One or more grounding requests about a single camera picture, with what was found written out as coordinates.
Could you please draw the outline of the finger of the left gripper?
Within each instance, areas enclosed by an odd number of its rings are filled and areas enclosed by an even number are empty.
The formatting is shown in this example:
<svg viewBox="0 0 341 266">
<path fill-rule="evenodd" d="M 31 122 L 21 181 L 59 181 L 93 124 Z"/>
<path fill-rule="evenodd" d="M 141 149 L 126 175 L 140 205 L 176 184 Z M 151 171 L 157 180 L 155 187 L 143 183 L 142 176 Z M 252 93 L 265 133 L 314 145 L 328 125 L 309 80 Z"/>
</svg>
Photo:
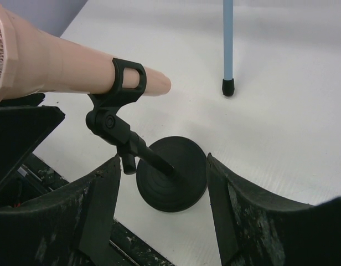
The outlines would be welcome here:
<svg viewBox="0 0 341 266">
<path fill-rule="evenodd" d="M 0 191 L 39 144 L 64 120 L 42 93 L 0 102 Z"/>
</svg>

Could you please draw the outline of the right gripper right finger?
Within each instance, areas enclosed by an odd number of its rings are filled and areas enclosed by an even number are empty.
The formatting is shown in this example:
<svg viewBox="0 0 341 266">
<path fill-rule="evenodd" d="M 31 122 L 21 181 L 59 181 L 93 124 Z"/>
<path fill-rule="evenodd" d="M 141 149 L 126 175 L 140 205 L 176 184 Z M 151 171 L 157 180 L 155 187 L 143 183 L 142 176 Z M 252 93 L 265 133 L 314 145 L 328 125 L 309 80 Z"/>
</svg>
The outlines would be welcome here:
<svg viewBox="0 0 341 266">
<path fill-rule="evenodd" d="M 341 197 L 316 206 L 284 198 L 212 155 L 206 177 L 222 265 L 341 265 Z"/>
</svg>

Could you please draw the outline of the pink microphone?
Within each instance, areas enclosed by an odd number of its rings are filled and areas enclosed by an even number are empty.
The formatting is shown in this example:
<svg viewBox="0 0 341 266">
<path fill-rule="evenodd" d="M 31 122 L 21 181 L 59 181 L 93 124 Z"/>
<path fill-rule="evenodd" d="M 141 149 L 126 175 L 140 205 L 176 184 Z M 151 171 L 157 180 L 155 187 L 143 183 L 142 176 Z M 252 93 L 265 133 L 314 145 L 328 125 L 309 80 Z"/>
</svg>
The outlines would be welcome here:
<svg viewBox="0 0 341 266">
<path fill-rule="evenodd" d="M 0 102 L 34 93 L 103 94 L 115 56 L 53 36 L 0 4 Z"/>
</svg>

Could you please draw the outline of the black microphone stand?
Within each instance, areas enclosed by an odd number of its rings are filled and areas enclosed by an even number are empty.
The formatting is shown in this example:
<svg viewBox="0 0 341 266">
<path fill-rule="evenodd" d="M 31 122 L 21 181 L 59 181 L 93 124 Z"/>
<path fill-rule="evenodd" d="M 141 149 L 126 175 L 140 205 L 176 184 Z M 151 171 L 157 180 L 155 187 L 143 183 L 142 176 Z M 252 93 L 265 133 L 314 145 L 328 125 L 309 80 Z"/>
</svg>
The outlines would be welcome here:
<svg viewBox="0 0 341 266">
<path fill-rule="evenodd" d="M 106 94 L 93 94 L 94 108 L 87 127 L 117 148 L 125 174 L 135 175 L 142 198 L 163 212 L 180 212 L 196 204 L 207 188 L 206 155 L 198 144 L 170 136 L 147 146 L 130 125 L 117 116 L 119 109 L 136 102 L 146 91 L 144 67 L 135 62 L 112 60 L 115 82 Z"/>
</svg>

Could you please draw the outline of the blue music stand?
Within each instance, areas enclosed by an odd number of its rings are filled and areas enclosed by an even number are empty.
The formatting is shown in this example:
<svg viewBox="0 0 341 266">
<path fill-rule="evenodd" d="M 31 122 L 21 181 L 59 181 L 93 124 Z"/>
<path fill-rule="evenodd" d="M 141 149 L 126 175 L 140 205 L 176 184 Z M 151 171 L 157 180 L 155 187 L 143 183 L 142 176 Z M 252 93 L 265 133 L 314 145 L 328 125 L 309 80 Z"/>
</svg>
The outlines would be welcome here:
<svg viewBox="0 0 341 266">
<path fill-rule="evenodd" d="M 230 97 L 234 94 L 233 72 L 233 43 L 234 43 L 234 1 L 223 0 L 223 52 L 224 77 L 222 83 L 223 95 Z"/>
</svg>

